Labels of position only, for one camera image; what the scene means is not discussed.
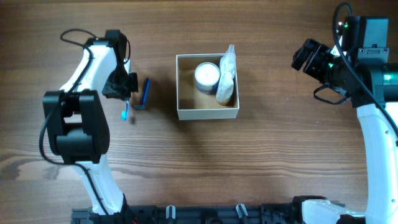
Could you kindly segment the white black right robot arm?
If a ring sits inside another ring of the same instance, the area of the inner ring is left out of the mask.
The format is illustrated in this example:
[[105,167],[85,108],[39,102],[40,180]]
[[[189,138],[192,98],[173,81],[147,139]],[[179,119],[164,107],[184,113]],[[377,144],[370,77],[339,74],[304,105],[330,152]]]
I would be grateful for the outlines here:
[[331,49],[307,39],[293,56],[292,68],[318,80],[318,93],[331,89],[351,101],[366,150],[368,202],[363,213],[326,199],[301,203],[304,223],[397,223],[397,64],[388,61],[386,17],[333,19]]

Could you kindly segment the white cream tube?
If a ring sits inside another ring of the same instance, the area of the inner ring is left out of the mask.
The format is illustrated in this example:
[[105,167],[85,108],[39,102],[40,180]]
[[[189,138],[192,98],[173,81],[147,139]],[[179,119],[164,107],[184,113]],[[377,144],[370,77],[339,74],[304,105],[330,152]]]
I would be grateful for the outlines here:
[[233,95],[236,62],[224,56],[220,60],[220,80],[216,91],[216,100],[221,105],[227,105]]

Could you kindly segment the blue disposable razor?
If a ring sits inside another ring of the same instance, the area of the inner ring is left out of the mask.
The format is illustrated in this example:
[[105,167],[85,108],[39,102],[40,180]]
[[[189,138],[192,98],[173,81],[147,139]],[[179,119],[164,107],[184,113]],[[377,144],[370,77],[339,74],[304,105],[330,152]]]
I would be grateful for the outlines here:
[[149,88],[150,88],[150,80],[146,78],[144,80],[144,86],[142,89],[142,96],[140,103],[138,105],[134,105],[133,108],[135,110],[145,110],[146,109],[146,104],[147,104],[147,99],[148,99],[148,94],[149,94]]

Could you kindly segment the white cardboard box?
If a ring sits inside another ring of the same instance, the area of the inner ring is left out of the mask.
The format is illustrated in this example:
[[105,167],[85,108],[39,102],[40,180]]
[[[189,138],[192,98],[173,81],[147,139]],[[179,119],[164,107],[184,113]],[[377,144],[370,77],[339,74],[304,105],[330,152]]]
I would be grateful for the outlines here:
[[216,95],[207,95],[196,87],[194,72],[199,64],[220,64],[223,54],[181,54],[176,56],[177,114],[179,120],[235,119],[240,109],[238,79],[227,105],[220,105]]

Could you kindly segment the dark blue spray bottle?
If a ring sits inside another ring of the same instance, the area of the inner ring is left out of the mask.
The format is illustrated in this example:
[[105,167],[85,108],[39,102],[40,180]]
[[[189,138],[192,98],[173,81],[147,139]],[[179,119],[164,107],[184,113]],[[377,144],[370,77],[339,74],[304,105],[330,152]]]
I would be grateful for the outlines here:
[[230,44],[228,50],[220,60],[220,71],[222,73],[229,72],[234,78],[236,76],[236,54],[235,45]]

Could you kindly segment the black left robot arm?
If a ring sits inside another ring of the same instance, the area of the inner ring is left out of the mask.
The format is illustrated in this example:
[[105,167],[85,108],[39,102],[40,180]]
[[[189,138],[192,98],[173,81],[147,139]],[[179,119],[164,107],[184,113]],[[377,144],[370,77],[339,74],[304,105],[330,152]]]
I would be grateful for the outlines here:
[[92,202],[89,222],[137,223],[109,168],[110,133],[100,101],[103,95],[127,103],[138,91],[137,75],[129,69],[130,43],[120,30],[107,30],[80,46],[83,58],[71,79],[44,95],[39,151],[47,137],[60,165],[74,166]]

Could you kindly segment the blue white toothbrush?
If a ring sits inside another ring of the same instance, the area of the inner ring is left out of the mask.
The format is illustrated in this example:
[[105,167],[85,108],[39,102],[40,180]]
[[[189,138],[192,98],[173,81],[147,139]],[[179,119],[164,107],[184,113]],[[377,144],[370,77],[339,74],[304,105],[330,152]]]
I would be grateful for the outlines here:
[[121,113],[121,119],[122,120],[127,120],[129,117],[129,100],[125,101],[126,104],[126,109],[122,111]]

